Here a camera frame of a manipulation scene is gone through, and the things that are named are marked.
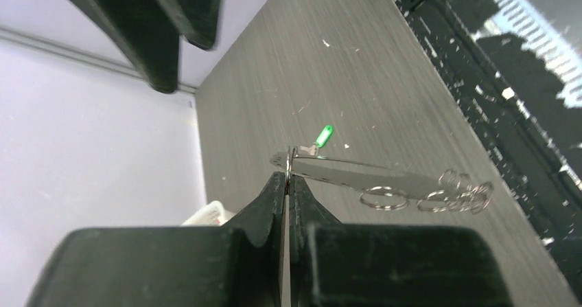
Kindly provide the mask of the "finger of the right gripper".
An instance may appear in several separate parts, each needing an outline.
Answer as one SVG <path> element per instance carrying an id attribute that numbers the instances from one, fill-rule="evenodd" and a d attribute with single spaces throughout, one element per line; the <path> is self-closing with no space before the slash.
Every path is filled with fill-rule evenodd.
<path id="1" fill-rule="evenodd" d="M 156 0 L 69 0 L 155 91 L 178 90 L 180 37 Z"/>
<path id="2" fill-rule="evenodd" d="M 200 49 L 214 48 L 221 0 L 156 0 L 178 33 Z"/>

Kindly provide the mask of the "key with green tag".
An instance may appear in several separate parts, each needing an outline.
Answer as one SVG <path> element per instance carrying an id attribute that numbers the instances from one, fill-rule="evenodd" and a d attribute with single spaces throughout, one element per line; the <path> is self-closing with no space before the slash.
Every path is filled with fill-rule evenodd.
<path id="1" fill-rule="evenodd" d="M 316 156 L 319 150 L 327 144 L 333 133 L 334 127 L 332 125 L 326 125 L 310 147 L 300 146 L 299 149 L 309 155 Z"/>

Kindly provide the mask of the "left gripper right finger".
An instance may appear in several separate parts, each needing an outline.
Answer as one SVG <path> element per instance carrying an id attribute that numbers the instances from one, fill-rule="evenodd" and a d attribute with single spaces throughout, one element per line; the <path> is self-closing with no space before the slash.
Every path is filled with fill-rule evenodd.
<path id="1" fill-rule="evenodd" d="M 304 178 L 289 183 L 293 306 L 511 306 L 474 230 L 340 222 Z"/>

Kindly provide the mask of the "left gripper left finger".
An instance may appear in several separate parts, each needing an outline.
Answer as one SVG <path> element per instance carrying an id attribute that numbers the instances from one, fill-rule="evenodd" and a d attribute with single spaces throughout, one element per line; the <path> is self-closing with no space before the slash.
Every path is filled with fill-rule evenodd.
<path id="1" fill-rule="evenodd" d="M 72 231 L 28 306 L 280 306 L 286 178 L 215 226 Z"/>

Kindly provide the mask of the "large metal keyring holder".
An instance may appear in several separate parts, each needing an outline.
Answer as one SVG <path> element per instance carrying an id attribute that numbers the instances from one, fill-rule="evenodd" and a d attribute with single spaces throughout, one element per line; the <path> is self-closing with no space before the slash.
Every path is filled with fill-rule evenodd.
<path id="1" fill-rule="evenodd" d="M 491 202 L 490 181 L 474 183 L 463 172 L 447 169 L 438 177 L 373 164 L 307 154 L 304 147 L 277 152 L 270 163 L 290 174 L 336 185 L 359 194 L 359 202 L 380 211 L 414 204 L 420 212 L 478 214 Z"/>

